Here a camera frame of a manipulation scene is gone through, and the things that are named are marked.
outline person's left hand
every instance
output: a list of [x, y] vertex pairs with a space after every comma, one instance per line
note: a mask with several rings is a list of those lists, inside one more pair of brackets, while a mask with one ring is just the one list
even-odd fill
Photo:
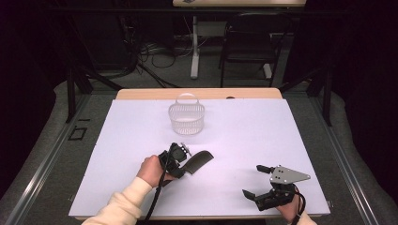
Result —
[[[137, 176], [145, 180], [153, 188], [157, 187], [159, 180], [161, 179], [161, 174], [163, 173], [163, 168], [159, 161], [158, 156], [146, 157], [144, 162], [141, 164], [140, 171], [138, 171]], [[169, 173], [166, 173], [164, 180], [174, 180], [176, 179]]]

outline table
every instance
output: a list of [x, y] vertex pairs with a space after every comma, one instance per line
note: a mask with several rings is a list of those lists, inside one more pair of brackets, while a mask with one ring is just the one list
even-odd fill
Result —
[[[194, 0], [187, 3], [184, 0], [174, 0], [173, 6], [179, 8], [302, 8], [306, 0]], [[191, 78], [198, 78], [199, 52], [198, 49], [198, 21], [193, 16], [192, 22], [193, 55], [191, 65]], [[269, 65], [264, 67], [267, 77], [270, 77]]]
[[[176, 96], [187, 92], [205, 105], [205, 128], [180, 136], [171, 129], [167, 110]], [[119, 91], [69, 215], [78, 219], [95, 215], [113, 192], [129, 184], [144, 157], [160, 154], [171, 142], [185, 143], [193, 153], [206, 149], [214, 159], [194, 175], [166, 186], [151, 219], [279, 217], [276, 209], [259, 212], [243, 196], [243, 188], [256, 194], [271, 189], [268, 174], [255, 169], [258, 164], [281, 164], [309, 174], [310, 180], [298, 183], [307, 199], [306, 210], [311, 216], [329, 214], [293, 115], [278, 89], [174, 88]], [[154, 192], [145, 198], [143, 217]]]

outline black chair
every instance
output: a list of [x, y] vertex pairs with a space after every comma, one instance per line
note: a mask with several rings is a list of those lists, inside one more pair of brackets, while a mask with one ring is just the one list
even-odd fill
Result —
[[292, 21], [283, 14], [266, 14], [245, 12], [233, 16], [225, 26], [222, 53], [219, 68], [222, 70], [221, 87], [223, 87], [225, 62], [272, 65], [272, 86], [283, 39], [292, 27]]

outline basket handle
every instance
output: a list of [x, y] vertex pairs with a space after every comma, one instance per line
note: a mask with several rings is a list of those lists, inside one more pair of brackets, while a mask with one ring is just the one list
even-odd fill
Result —
[[181, 100], [182, 97], [193, 97], [196, 99], [196, 104], [199, 104], [199, 98], [192, 93], [182, 93], [181, 95], [177, 96], [176, 103], [179, 103], [178, 101]]

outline wire basket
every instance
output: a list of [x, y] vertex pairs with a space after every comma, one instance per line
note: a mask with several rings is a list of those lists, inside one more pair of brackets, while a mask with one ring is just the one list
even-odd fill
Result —
[[183, 93], [176, 98], [176, 103], [169, 107], [169, 117], [173, 131], [178, 134], [192, 135], [199, 133], [204, 126], [205, 106], [199, 103], [199, 98], [191, 93]]

